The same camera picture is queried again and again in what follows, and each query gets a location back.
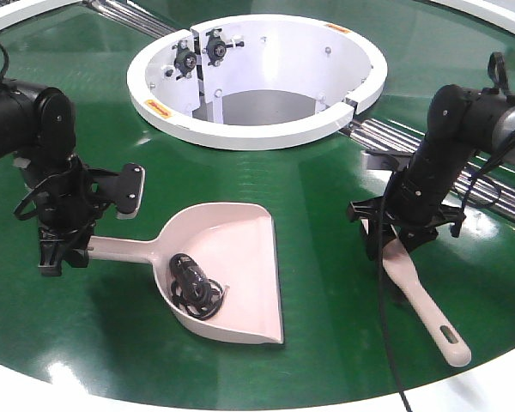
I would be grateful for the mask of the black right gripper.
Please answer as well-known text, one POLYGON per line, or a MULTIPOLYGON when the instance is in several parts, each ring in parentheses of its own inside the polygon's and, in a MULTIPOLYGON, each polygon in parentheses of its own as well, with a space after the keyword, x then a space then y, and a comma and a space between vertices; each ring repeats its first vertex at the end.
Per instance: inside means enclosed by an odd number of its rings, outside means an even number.
POLYGON ((439 204, 396 203, 386 197, 373 197, 351 202, 347 207, 350 221, 360 221, 361 237, 369 260, 376 260, 379 247, 396 237, 408 253, 436 240, 439 227, 452 225, 451 234, 459 236, 466 219, 465 206, 439 204))

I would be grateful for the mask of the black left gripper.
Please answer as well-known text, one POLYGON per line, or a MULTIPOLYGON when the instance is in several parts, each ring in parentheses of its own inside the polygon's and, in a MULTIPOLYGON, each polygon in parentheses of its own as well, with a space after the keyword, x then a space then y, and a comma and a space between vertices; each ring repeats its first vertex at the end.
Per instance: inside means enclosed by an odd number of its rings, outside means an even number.
POLYGON ((39 272, 61 276, 63 251, 59 240, 68 240, 64 261, 87 267, 88 242, 112 200, 86 167, 46 178, 36 189, 39 236, 39 272))

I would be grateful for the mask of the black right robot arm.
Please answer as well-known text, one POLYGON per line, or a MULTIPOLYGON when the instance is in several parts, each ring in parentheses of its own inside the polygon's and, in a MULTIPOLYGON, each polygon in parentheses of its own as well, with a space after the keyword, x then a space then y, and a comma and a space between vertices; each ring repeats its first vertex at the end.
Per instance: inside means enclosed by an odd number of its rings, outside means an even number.
POLYGON ((412 155, 370 151, 392 175, 382 196, 348 206, 351 221, 368 224, 362 233, 368 258, 376 259, 379 248, 395 238, 413 251, 436 239, 445 224, 458 237, 464 207, 448 206, 444 200, 478 152, 489 158, 472 173, 472 183, 503 163, 515 164, 515 94, 500 87, 446 85, 433 97, 427 133, 412 155))

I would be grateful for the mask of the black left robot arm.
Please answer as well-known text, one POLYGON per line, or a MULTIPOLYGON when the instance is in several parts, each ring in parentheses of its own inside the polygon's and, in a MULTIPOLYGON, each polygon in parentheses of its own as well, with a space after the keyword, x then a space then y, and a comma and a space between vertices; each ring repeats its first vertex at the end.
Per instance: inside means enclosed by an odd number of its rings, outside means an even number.
POLYGON ((63 263, 87 266, 95 222, 110 204, 75 145, 74 107, 63 92, 0 81, 0 158, 13 155, 21 170, 27 194, 14 215, 37 220, 44 276, 60 276, 63 263))

